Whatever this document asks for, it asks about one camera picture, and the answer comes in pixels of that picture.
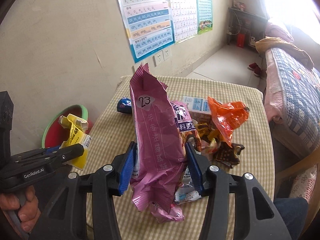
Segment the person's left hand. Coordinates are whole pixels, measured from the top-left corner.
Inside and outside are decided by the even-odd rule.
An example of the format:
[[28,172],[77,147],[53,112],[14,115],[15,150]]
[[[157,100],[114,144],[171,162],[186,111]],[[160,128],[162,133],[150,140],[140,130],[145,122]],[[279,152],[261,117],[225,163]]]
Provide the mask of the person's left hand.
[[[35,188],[33,185],[25,189],[25,197],[25,204],[20,206],[20,201],[16,195],[12,193],[1,193],[1,209],[3,210],[4,215],[9,221],[10,225],[20,236],[20,229],[23,230],[25,233],[30,233],[33,230],[41,214],[38,208],[39,201],[37,196],[35,195]],[[8,211],[15,210],[18,210],[18,217],[21,220],[20,226],[16,226],[8,215]]]

